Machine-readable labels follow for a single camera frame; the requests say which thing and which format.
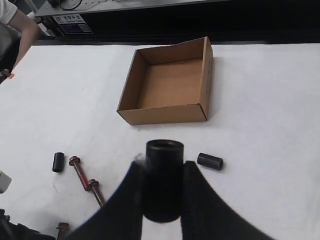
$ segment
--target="open cardboard box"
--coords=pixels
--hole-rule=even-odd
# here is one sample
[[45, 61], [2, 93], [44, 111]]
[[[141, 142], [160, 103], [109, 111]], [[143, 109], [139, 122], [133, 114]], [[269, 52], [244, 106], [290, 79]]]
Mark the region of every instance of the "open cardboard box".
[[138, 49], [117, 112], [130, 125], [206, 121], [212, 65], [208, 37]]

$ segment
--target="black machine panel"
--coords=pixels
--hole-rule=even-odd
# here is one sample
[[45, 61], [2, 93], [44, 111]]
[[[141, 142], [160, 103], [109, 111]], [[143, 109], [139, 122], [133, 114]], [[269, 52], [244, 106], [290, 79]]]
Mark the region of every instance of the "black machine panel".
[[92, 33], [66, 34], [53, 17], [50, 28], [64, 44], [319, 43], [319, 12], [316, 0], [230, 0], [80, 14]]

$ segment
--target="sticker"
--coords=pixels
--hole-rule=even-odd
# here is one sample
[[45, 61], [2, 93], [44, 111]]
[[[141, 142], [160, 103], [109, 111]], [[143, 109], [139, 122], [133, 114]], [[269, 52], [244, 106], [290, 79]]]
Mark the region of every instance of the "sticker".
[[54, 16], [53, 19], [65, 34], [93, 34], [80, 14]]

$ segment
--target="black tube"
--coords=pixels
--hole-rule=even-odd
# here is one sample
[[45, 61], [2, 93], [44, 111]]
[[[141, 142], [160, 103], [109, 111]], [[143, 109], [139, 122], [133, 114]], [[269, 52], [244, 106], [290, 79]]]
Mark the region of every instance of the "black tube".
[[157, 223], [168, 223], [181, 215], [184, 145], [172, 140], [146, 144], [146, 178], [142, 211]]
[[62, 152], [56, 152], [54, 154], [52, 171], [55, 173], [61, 173], [65, 168], [65, 154]]
[[224, 160], [222, 158], [211, 156], [208, 154], [200, 153], [198, 155], [197, 163], [199, 165], [220, 171], [224, 166]]

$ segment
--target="rusty bolt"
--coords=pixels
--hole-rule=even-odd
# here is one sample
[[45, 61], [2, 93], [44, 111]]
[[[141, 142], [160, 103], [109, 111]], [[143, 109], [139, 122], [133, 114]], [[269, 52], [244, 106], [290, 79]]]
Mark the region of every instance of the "rusty bolt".
[[69, 231], [69, 223], [59, 222], [56, 229], [59, 229], [57, 240], [62, 240], [65, 238], [67, 232]]
[[86, 177], [84, 170], [80, 165], [80, 158], [77, 156], [72, 156], [69, 160], [69, 165], [74, 167], [76, 174], [78, 174], [78, 177], [82, 183], [84, 190], [87, 192], [90, 191], [90, 189], [88, 188], [88, 179]]
[[95, 179], [91, 179], [88, 182], [88, 189], [89, 191], [92, 191], [95, 199], [97, 200], [98, 204], [100, 207], [102, 207], [105, 204], [105, 199], [104, 196], [102, 195], [102, 193], [100, 192], [99, 189], [99, 182]]

